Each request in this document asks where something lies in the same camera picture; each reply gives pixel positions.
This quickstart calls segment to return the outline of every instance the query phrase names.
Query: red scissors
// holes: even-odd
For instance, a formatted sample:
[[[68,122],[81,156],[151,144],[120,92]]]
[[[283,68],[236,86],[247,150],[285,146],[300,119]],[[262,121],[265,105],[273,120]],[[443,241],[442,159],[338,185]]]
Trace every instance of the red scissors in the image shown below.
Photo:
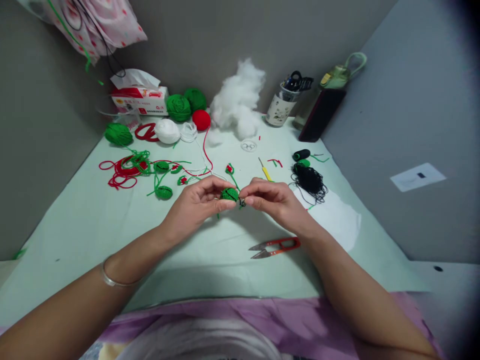
[[[293,244],[284,245],[283,243],[285,242],[290,242],[290,243],[293,242]],[[252,256],[251,259],[264,259],[264,258],[271,257],[273,255],[277,255],[283,252],[287,252],[287,251],[299,248],[300,245],[301,244],[298,237],[285,237],[278,240],[263,242],[261,244],[252,246],[248,250],[257,250],[257,251],[261,250],[258,254]],[[278,249],[274,251],[267,251],[266,247],[269,247],[269,246],[277,246]]]

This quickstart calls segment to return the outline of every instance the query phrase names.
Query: silver bracelet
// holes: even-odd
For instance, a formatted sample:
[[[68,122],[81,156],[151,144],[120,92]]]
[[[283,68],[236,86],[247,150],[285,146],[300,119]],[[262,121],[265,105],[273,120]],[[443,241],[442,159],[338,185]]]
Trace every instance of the silver bracelet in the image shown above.
[[[128,288],[128,287],[130,287],[130,286],[137,285],[139,282],[142,281],[143,278],[141,278],[141,279],[138,280],[138,281],[129,283],[129,284],[122,284],[122,283],[116,282],[116,281],[112,280],[111,278],[109,278],[109,276],[108,276],[107,273],[105,272],[105,263],[106,263],[107,260],[110,259],[111,257],[112,257],[112,255],[107,256],[106,259],[103,260],[103,262],[101,263],[101,266],[100,266],[101,275],[102,275],[102,277],[103,277],[103,282],[104,282],[105,284],[107,284],[108,286],[111,286],[111,287],[118,286],[118,287],[121,287],[121,288]]]

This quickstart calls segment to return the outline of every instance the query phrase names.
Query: white yarn ball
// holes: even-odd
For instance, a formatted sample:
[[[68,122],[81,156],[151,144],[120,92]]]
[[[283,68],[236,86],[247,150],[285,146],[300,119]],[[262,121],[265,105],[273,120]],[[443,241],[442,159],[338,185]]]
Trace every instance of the white yarn ball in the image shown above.
[[[164,144],[173,144],[180,139],[180,130],[172,120],[163,118],[158,120],[153,131],[156,137]]]

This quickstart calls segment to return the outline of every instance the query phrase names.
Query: yellow crochet hook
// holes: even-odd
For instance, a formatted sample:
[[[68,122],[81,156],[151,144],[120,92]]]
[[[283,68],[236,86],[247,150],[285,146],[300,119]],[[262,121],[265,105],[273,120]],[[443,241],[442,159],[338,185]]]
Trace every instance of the yellow crochet hook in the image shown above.
[[[266,179],[268,181],[273,181],[272,178],[270,177],[269,175],[269,172],[267,171],[267,168],[264,166],[264,163],[262,162],[262,160],[260,160],[260,164],[261,164],[261,169],[263,170],[263,173],[265,174],[266,176]]]

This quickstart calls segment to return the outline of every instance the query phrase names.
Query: purple cloth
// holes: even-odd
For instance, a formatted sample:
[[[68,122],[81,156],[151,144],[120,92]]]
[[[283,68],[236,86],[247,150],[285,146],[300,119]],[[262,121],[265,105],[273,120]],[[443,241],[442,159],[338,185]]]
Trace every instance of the purple cloth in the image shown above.
[[[415,300],[406,292],[391,295],[438,354],[446,359]],[[158,306],[117,316],[99,341],[126,343],[156,321],[168,324],[187,317],[243,320],[286,354],[310,359],[358,359],[348,329],[325,297],[221,299]]]

